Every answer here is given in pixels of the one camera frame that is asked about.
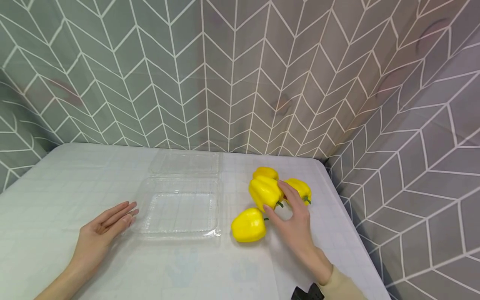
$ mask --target finger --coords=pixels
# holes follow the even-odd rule
[[[101,223],[107,221],[111,216],[113,216],[114,214],[121,211],[122,209],[124,209],[127,206],[128,206],[128,201],[125,201],[123,203],[120,203],[117,206],[114,206],[110,209],[107,209],[106,211],[101,213],[98,217],[93,219],[91,223],[101,224]]]
[[[116,238],[119,234],[124,232],[130,225],[134,222],[135,217],[130,214],[124,215],[120,220],[118,220],[115,224],[113,224],[107,232],[105,232],[104,236],[107,239],[107,242],[111,242],[114,238]]]
[[[282,219],[280,219],[279,216],[277,216],[277,214],[275,213],[275,211],[273,211],[273,209],[271,207],[264,204],[264,210],[265,210],[265,214],[267,215],[268,219],[270,220],[270,222],[273,223],[273,225],[275,225],[275,227],[277,227],[277,228],[282,228],[283,227],[284,221]]]
[[[120,218],[123,217],[124,215],[126,215],[129,211],[134,209],[136,206],[137,206],[137,202],[130,203],[127,207],[125,207],[124,209],[120,210],[119,212],[117,212],[116,214],[114,214],[113,216],[108,218],[108,220],[103,222],[102,225],[104,227],[112,225],[113,223],[120,220]]]
[[[132,210],[131,212],[129,212],[127,215],[136,216],[139,213],[139,211],[140,210],[135,209],[135,210]],[[132,224],[135,223],[136,219],[137,218],[133,218]],[[112,224],[110,226],[107,226],[107,227],[102,226],[103,231],[100,234],[104,234],[105,232],[107,232],[110,228],[112,228],[113,225],[114,224]]]
[[[303,206],[303,201],[300,198],[299,192],[292,188],[288,183],[285,183],[281,180],[278,181],[278,187],[283,191],[285,194],[290,206],[292,207],[292,211],[295,212],[299,210]]]

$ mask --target right hand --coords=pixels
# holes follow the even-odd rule
[[[290,203],[293,215],[290,219],[284,221],[267,205],[264,205],[265,213],[278,229],[285,244],[310,269],[317,281],[321,285],[325,285],[332,275],[333,265],[324,252],[313,243],[308,207],[303,204],[297,190],[289,184],[279,180],[278,187]]]
[[[284,221],[267,205],[264,205],[265,213],[280,232],[285,244],[301,261],[305,262],[316,252],[310,232],[310,212],[303,204],[297,190],[281,180],[278,181],[278,187],[290,203],[293,216]]]

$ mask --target plastic container lid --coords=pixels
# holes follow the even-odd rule
[[[148,177],[136,194],[132,230],[144,239],[218,236],[220,192],[217,178]]]
[[[152,176],[162,177],[218,177],[220,153],[204,151],[159,151],[150,164]]]

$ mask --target left hand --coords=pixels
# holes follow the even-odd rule
[[[123,202],[101,213],[80,229],[75,252],[67,269],[91,278],[98,270],[115,237],[135,222],[137,202]]]

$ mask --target beige sleeve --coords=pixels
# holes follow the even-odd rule
[[[325,300],[367,300],[350,277],[345,276],[335,266],[326,285],[318,285]]]

